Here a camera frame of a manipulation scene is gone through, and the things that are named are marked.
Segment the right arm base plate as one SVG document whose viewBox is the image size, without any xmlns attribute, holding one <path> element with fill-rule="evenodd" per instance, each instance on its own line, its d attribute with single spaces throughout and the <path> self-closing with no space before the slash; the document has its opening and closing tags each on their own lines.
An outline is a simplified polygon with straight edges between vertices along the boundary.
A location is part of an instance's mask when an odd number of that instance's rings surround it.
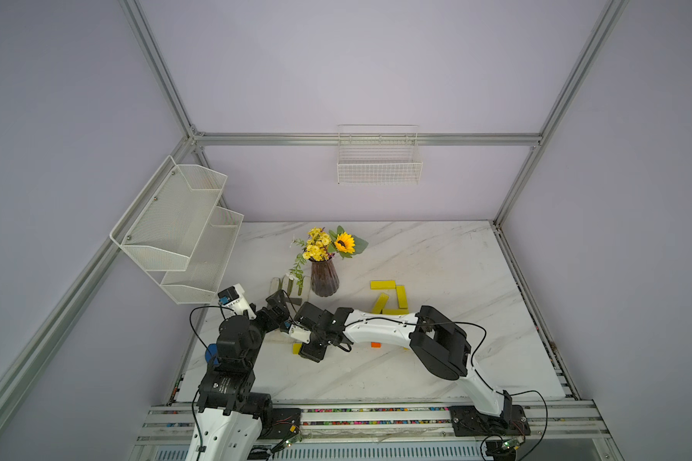
<svg viewBox="0 0 692 461">
<path fill-rule="evenodd" d="M 457 437 L 512 435 L 530 436 L 531 429 L 521 405 L 506 408 L 499 417 L 480 413 L 474 406 L 450 406 L 450 422 Z"/>
</svg>

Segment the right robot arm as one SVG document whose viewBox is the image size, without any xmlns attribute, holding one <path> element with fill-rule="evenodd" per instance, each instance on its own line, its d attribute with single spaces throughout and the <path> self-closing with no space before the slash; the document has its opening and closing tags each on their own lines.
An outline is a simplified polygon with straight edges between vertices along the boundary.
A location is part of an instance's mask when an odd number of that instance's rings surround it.
<svg viewBox="0 0 692 461">
<path fill-rule="evenodd" d="M 430 374 L 457 382 L 484 417 L 504 426 L 511 421 L 511 394 L 489 384 L 474 360 L 466 332 L 429 305 L 417 313 L 387 315 L 350 307 L 330 312 L 304 303 L 288 335 L 303 344 L 300 355 L 314 362 L 321 361 L 330 346 L 347 353 L 361 343 L 408 348 Z"/>
</svg>

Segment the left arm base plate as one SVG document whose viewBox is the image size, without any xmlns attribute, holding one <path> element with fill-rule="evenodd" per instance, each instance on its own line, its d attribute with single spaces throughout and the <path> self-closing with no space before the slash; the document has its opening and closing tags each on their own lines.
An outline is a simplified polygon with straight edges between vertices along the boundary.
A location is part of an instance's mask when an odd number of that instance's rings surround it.
<svg viewBox="0 0 692 461">
<path fill-rule="evenodd" d="M 292 428 L 300 428 L 302 410 L 297 407 L 275 407 L 263 416 L 263 429 L 259 439 L 281 440 Z"/>
</svg>

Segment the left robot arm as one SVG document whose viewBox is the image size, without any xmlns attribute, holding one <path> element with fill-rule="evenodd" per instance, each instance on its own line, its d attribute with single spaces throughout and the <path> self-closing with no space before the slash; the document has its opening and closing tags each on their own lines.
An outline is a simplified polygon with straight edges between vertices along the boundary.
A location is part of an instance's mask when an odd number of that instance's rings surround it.
<svg viewBox="0 0 692 461">
<path fill-rule="evenodd" d="M 299 435 L 286 421 L 282 440 L 271 447 L 257 440 L 272 430 L 271 396 L 252 391 L 255 364 L 269 332 L 290 325 L 286 293 L 280 290 L 256 309 L 239 285 L 217 294 L 219 306 L 234 313 L 218 328 L 218 337 L 206 348 L 207 371 L 191 404 L 193 435 L 188 460 L 270 460 Z"/>
</svg>

